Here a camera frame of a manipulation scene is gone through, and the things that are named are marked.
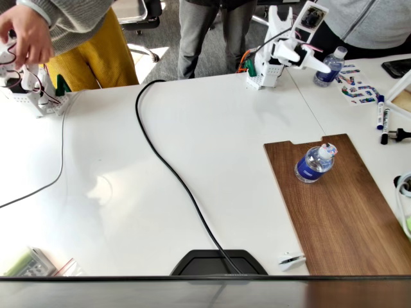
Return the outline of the person's bare hand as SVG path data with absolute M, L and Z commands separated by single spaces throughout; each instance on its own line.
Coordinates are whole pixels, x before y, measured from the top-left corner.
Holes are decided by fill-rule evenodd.
M 46 64 L 54 56 L 46 20 L 35 10 L 18 4 L 1 14 L 1 40 L 8 41 L 8 32 L 17 35 L 15 67 Z

